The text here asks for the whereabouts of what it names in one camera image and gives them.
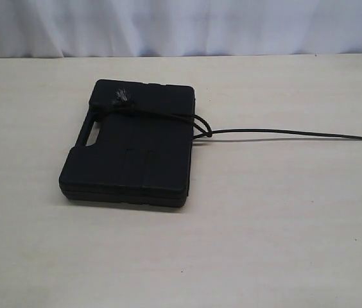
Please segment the black plastic carry case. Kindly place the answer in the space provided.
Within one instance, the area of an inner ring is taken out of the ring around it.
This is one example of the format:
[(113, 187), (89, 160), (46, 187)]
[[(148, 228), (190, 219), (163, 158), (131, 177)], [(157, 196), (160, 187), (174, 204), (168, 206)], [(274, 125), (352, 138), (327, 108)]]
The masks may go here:
[(189, 191), (194, 89), (104, 80), (59, 177), (70, 200), (179, 208)]

